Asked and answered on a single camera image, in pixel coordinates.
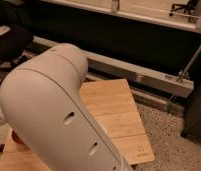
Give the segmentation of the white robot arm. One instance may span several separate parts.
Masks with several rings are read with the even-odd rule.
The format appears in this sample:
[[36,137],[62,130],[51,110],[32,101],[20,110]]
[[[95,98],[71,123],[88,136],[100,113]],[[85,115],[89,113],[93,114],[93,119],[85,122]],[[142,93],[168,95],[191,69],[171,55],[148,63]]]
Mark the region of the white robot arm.
[[52,171],[133,171],[81,100],[87,72],[68,43],[27,60],[0,86],[3,116]]

